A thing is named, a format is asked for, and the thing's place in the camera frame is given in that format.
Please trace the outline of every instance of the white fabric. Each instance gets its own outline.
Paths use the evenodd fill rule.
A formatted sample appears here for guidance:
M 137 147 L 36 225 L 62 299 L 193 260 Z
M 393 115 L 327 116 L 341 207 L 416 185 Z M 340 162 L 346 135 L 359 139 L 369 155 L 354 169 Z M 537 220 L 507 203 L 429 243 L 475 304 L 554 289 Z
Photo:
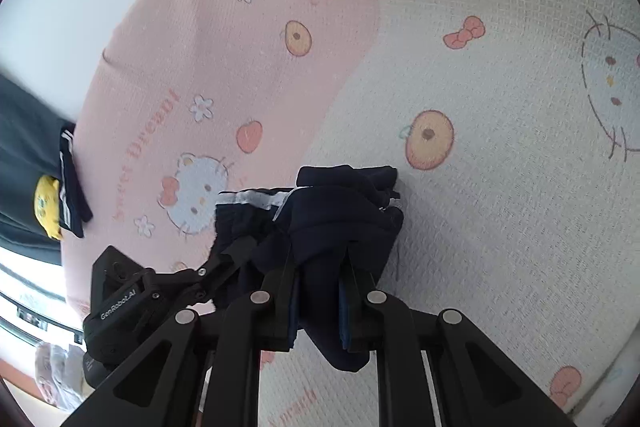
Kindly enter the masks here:
M 92 389 L 82 370 L 84 351 L 70 344 L 68 350 L 41 343 L 36 348 L 36 384 L 43 397 L 66 412 L 75 411 Z
M 604 427 L 626 398 L 640 374 L 640 326 L 631 334 L 616 361 L 580 412 L 578 427 Z
M 284 204 L 296 190 L 306 187 L 294 187 L 286 192 L 276 192 L 275 194 L 265 194 L 256 190 L 243 190 L 242 192 L 221 192 L 218 195 L 216 204 L 250 204 L 262 210 L 270 210 L 272 206 L 277 206 L 273 220 L 278 219 Z

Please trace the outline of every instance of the hello kitty print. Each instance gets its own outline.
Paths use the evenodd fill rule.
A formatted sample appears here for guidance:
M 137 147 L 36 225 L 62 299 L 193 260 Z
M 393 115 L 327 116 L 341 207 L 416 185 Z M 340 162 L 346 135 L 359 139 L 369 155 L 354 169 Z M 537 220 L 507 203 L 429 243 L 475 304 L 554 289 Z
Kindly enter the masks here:
M 640 151 L 640 129 L 636 128 L 640 96 L 635 89 L 640 77 L 640 39 L 606 16 L 602 22 L 590 12 L 587 16 L 593 24 L 580 49 L 582 83 L 593 114 L 610 140 L 609 158 L 618 148 L 626 162 L 629 153 Z
M 228 170 L 222 161 L 185 153 L 178 170 L 162 179 L 158 203 L 180 235 L 194 235 L 213 223 L 218 194 L 226 190 Z

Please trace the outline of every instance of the white stripe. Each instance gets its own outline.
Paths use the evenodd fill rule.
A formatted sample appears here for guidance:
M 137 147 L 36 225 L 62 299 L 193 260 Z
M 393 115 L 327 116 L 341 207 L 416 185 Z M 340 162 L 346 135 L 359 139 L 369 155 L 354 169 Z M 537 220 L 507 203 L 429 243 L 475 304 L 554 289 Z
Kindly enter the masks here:
M 60 151 L 60 171 L 61 171 L 61 180 L 60 180 L 60 201 L 62 201 L 62 212 L 63 219 L 65 220 L 66 226 L 71 228 L 71 210 L 69 210 L 68 204 L 66 204 L 66 188 L 65 188 L 65 160 Z
M 433 419 L 436 427 L 442 427 L 442 419 L 440 418 L 440 405 L 438 404 L 438 396 L 436 395 L 436 386 L 433 383 L 433 373 L 431 372 L 431 365 L 429 365 L 429 357 L 426 351 L 421 351 L 422 365 L 424 366 L 424 372 L 427 375 L 427 385 L 429 386 L 429 396 L 431 398 L 431 412 L 433 412 Z
M 60 136 L 64 138 L 66 141 L 68 141 L 69 154 L 73 156 L 74 155 L 74 136 L 68 130 L 64 130 Z
M 256 190 L 243 190 L 242 192 L 222 192 L 218 195 L 216 204 L 250 204 L 256 208 L 262 210 L 270 210 L 272 206 L 279 207 L 276 211 L 273 220 L 278 219 L 282 208 L 292 195 L 299 188 L 295 187 L 288 192 L 276 192 L 275 194 L 265 194 L 264 192 L 257 192 Z

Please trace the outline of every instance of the window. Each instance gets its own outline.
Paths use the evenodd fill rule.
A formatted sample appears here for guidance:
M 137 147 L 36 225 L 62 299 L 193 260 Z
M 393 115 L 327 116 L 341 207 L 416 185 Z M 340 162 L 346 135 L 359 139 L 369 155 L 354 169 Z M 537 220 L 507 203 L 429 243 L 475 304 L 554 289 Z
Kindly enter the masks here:
M 0 328 L 32 346 L 82 344 L 82 322 L 64 294 L 62 266 L 0 248 Z

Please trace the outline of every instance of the crumpled clothing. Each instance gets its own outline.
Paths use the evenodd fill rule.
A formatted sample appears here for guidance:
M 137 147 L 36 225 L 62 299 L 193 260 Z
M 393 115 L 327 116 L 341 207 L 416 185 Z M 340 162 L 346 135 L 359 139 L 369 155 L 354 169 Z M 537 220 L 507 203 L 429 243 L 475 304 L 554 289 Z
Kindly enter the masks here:
M 75 128 L 68 124 L 60 132 L 60 227 L 82 238 L 82 224 L 91 221 L 94 214 L 84 197 L 74 165 Z
M 70 344 L 66 350 L 56 344 L 36 346 L 36 384 L 47 403 L 66 412 L 75 411 L 92 391 L 84 381 L 84 351 Z
M 390 206 L 396 169 L 303 167 L 295 188 L 222 192 L 216 204 L 212 254 L 239 237 L 258 243 L 246 263 L 214 296 L 217 308 L 258 289 L 264 275 L 283 266 L 289 252 L 299 276 L 298 326 L 336 369 L 358 371 L 369 353 L 348 353 L 340 341 L 338 276 L 347 249 L 354 267 L 377 282 L 402 227 Z

